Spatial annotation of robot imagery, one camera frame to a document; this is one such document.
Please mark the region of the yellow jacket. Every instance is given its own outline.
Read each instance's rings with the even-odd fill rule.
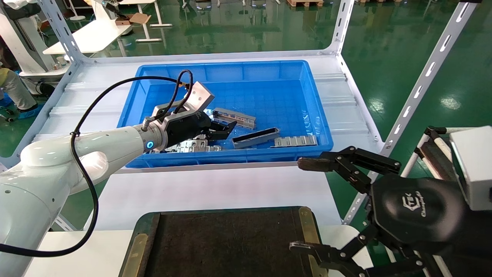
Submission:
[[[5,82],[5,79],[7,79],[7,73],[9,69],[2,69],[0,68],[0,87],[3,86],[3,83]]]

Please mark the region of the person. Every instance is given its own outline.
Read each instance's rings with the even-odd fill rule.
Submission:
[[[38,105],[17,73],[3,66],[5,60],[2,54],[3,47],[0,45],[0,106],[7,107],[14,102],[20,112],[19,119],[37,116],[42,105]]]

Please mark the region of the cardboard box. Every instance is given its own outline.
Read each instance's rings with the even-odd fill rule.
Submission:
[[[118,17],[115,21],[116,25],[130,25],[132,23],[146,24],[151,17],[150,15],[139,13],[139,12],[135,14],[128,14],[126,16],[128,17],[128,19],[123,17]]]

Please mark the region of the wooden pallet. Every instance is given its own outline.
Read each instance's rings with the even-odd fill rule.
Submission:
[[[304,7],[309,7],[309,4],[315,3],[318,7],[323,6],[324,1],[323,0],[287,0],[287,2],[292,6],[295,7],[297,4],[302,3]]]

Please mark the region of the green epoxy floor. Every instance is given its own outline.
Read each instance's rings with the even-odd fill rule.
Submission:
[[[253,9],[251,0],[243,8],[240,1],[227,0],[221,7],[212,3],[211,11],[197,11],[191,2],[186,12],[175,0],[159,0],[164,23],[170,29],[150,29],[151,38],[165,42],[140,43],[141,26],[123,38],[128,56],[177,55],[224,52],[322,49],[332,39],[339,1],[325,0],[321,8],[291,8],[282,1],[267,0],[265,9]],[[404,0],[399,5],[356,3],[342,52],[366,104],[385,138],[427,58],[448,22],[458,0],[432,2]],[[482,126],[492,123],[492,1],[485,1],[472,15],[446,62],[393,151],[392,158],[403,164],[428,125],[444,127]],[[135,7],[125,12],[136,11]],[[144,12],[152,15],[154,7]],[[73,30],[78,23],[70,24]],[[46,31],[53,38],[51,31]],[[115,42],[96,56],[121,56]],[[0,123],[0,154],[13,152],[32,123]],[[417,164],[411,176],[426,176],[425,166]],[[355,190],[333,173],[327,175],[335,201],[343,217]],[[71,196],[63,209],[77,228],[81,228],[92,209],[88,191]],[[354,226],[362,228],[364,215]]]

